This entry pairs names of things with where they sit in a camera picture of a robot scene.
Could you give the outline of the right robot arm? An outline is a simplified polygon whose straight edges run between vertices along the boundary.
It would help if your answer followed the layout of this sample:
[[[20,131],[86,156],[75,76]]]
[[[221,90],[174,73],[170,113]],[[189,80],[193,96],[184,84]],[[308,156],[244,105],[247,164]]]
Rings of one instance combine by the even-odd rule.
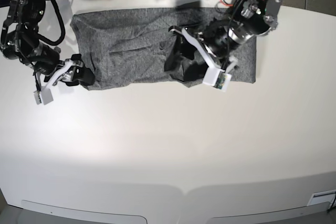
[[[10,0],[9,10],[1,28],[1,52],[9,60],[18,59],[33,70],[37,92],[43,86],[40,77],[52,81],[52,85],[63,82],[69,87],[91,86],[95,82],[92,70],[86,67],[80,54],[61,60],[60,45],[66,35],[65,23],[56,0],[50,0],[54,8],[60,36],[50,40],[39,33],[47,0]]]

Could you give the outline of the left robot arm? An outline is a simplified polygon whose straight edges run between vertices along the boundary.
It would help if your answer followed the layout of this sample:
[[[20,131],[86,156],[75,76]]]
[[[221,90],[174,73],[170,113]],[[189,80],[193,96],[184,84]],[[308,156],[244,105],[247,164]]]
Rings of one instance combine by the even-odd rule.
[[[278,26],[277,16],[283,0],[235,0],[221,19],[213,19],[204,30],[171,26],[176,37],[173,51],[167,58],[164,71],[173,74],[184,59],[194,60],[198,52],[204,63],[193,64],[184,73],[182,82],[201,79],[208,86],[223,88],[237,68],[238,60],[232,51],[252,38],[267,35]]]

